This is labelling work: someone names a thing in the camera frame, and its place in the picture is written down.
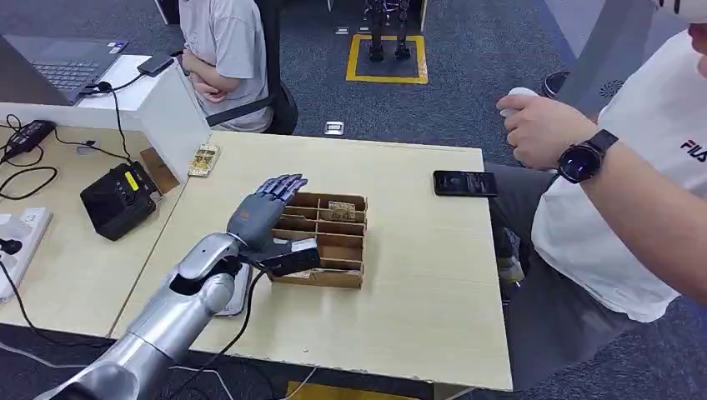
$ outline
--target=cardboard box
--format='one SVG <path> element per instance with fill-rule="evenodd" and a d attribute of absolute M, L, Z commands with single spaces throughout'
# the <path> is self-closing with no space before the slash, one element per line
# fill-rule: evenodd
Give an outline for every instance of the cardboard box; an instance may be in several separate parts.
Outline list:
<path fill-rule="evenodd" d="M 321 259 L 318 267 L 274 282 L 334 288 L 361 288 L 364 282 L 366 233 L 364 197 L 327 193 L 297 193 L 273 229 L 285 240 L 314 238 Z"/>

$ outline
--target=smartwatch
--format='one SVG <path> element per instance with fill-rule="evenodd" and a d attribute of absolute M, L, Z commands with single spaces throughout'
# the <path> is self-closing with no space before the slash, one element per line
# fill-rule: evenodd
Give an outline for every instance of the smartwatch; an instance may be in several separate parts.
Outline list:
<path fill-rule="evenodd" d="M 570 146 L 559 156 L 559 175 L 572 183 L 593 177 L 599 173 L 606 151 L 617 140 L 611 132 L 602 129 L 590 140 Z"/>

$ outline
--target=printed logo on shirt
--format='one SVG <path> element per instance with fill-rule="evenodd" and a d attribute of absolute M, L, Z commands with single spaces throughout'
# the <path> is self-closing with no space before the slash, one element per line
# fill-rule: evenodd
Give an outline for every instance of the printed logo on shirt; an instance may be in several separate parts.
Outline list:
<path fill-rule="evenodd" d="M 707 161 L 707 148 L 703 148 L 699 144 L 695 143 L 692 140 L 688 140 L 687 142 L 683 143 L 680 148 L 686 148 L 687 153 L 697 161 L 704 163 Z"/>

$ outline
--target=wooden table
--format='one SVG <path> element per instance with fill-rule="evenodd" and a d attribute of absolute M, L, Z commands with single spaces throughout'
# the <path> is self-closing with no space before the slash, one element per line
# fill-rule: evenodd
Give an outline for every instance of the wooden table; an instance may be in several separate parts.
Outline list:
<path fill-rule="evenodd" d="M 487 201 L 437 197 L 437 169 L 483 170 L 478 149 L 214 132 L 222 154 L 191 178 L 112 337 L 204 235 L 223 232 L 266 178 L 302 173 L 313 193 L 369 204 L 364 285 L 262 280 L 248 329 L 229 353 L 247 358 L 510 390 L 511 375 Z M 217 352 L 242 317 L 212 321 L 193 349 Z"/>
<path fill-rule="evenodd" d="M 11 133 L 0 129 L 3 143 Z M 98 140 L 108 151 L 122 154 L 118 131 L 60 127 L 64 141 Z M 147 140 L 135 132 L 126 132 L 128 151 L 139 158 L 149 148 Z M 0 200 L 0 213 L 21 213 L 24 208 L 46 207 L 53 213 L 47 231 L 34 253 L 19 292 L 27 313 L 39 328 L 69 333 L 107 336 L 123 309 L 153 246 L 162 231 L 182 187 L 176 187 L 158 205 L 158 211 L 146 222 L 117 242 L 99 236 L 93 230 L 79 193 L 90 183 L 116 167 L 120 160 L 100 152 L 79 155 L 75 146 L 56 141 L 53 135 L 42 142 L 44 159 L 40 166 L 59 169 L 56 179 L 37 194 L 20 201 Z M 13 159 L 30 163 L 36 150 Z M 20 168 L 3 164 L 0 180 Z M 44 182 L 49 172 L 31 172 L 10 184 L 4 193 L 24 194 Z M 18 302 L 13 297 L 0 304 L 0 323 L 24 325 Z"/>

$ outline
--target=robot finger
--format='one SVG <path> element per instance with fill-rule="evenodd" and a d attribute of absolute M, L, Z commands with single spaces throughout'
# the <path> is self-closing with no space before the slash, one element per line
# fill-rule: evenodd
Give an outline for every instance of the robot finger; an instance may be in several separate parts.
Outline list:
<path fill-rule="evenodd" d="M 293 183 L 297 182 L 302 177 L 301 173 L 295 173 L 290 175 L 287 179 L 283 180 L 274 190 L 273 195 L 279 198 Z"/>
<path fill-rule="evenodd" d="M 260 187 L 258 188 L 258 190 L 256 190 L 255 192 L 256 192 L 256 193 L 262 193 L 262 192 L 264 192 L 265 188 L 266 188 L 270 183 L 272 183 L 274 180 L 275 180 L 275 178 L 274 178 L 274 177 L 271 177 L 270 179 L 268 179 L 267 181 L 265 181 L 262 185 L 260 185 Z"/>
<path fill-rule="evenodd" d="M 274 178 L 271 183 L 268 183 L 267 185 L 265 185 L 262 193 L 263 194 L 271 193 L 273 191 L 273 189 L 275 189 L 279 185 L 280 181 L 287 178 L 288 176 L 289 176 L 288 174 L 284 174 L 284 175 L 280 175 L 279 177 Z"/>
<path fill-rule="evenodd" d="M 287 192 L 283 193 L 282 196 L 280 196 L 280 200 L 282 200 L 285 204 L 289 203 L 290 200 L 294 197 L 295 193 L 304 185 L 307 184 L 309 180 L 307 179 L 299 179 L 295 183 L 292 184 L 292 186 L 289 187 Z"/>

